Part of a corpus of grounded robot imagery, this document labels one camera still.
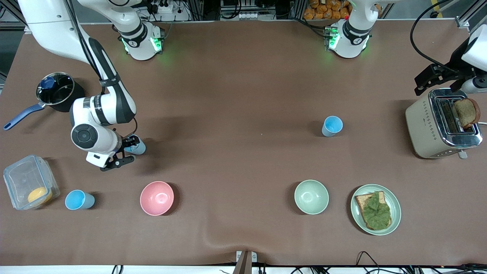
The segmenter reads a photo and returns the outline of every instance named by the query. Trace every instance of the clear food container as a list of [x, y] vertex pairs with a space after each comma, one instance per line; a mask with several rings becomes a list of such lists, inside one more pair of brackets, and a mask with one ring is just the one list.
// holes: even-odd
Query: clear food container
[[12, 205], [26, 210], [59, 196], [59, 188], [49, 164], [39, 156], [29, 155], [3, 171]]

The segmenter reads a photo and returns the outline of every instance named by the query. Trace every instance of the light blue cup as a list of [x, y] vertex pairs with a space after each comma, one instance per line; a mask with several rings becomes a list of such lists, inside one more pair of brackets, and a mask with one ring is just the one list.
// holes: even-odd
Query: light blue cup
[[321, 133], [326, 137], [332, 137], [343, 128], [343, 122], [336, 116], [328, 116], [323, 123]]
[[64, 205], [69, 210], [87, 209], [94, 205], [94, 197], [82, 190], [73, 190], [66, 196]]
[[131, 146], [131, 147], [126, 147], [124, 148], [124, 150], [126, 152], [130, 152], [132, 154], [135, 154], [135, 155], [141, 155], [143, 154], [145, 151], [146, 151], [146, 145], [144, 144], [144, 142], [142, 142], [142, 139], [139, 137], [139, 140], [140, 140], [140, 143], [134, 145], [134, 146]]

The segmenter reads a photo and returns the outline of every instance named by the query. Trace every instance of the bread in toaster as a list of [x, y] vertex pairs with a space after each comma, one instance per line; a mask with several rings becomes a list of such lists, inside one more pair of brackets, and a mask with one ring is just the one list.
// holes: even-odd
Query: bread in toaster
[[469, 128], [480, 120], [480, 108], [473, 99], [465, 98], [454, 105], [463, 128]]

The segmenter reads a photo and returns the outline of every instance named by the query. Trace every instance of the black pot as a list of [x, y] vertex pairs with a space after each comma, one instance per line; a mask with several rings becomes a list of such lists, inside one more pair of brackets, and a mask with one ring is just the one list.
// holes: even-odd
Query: black pot
[[60, 112], [69, 112], [71, 105], [78, 98], [85, 97], [85, 91], [76, 81], [64, 72], [54, 72], [41, 80], [36, 90], [39, 103], [24, 109], [10, 122], [3, 126], [3, 130], [9, 130], [18, 124], [29, 114], [43, 110], [50, 106]]

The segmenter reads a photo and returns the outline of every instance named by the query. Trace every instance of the sandwich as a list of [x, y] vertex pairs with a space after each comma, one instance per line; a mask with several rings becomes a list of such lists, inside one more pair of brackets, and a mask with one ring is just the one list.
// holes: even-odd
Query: sandwich
[[383, 191], [358, 195], [355, 196], [355, 200], [367, 228], [383, 230], [391, 225], [391, 209], [386, 203]]

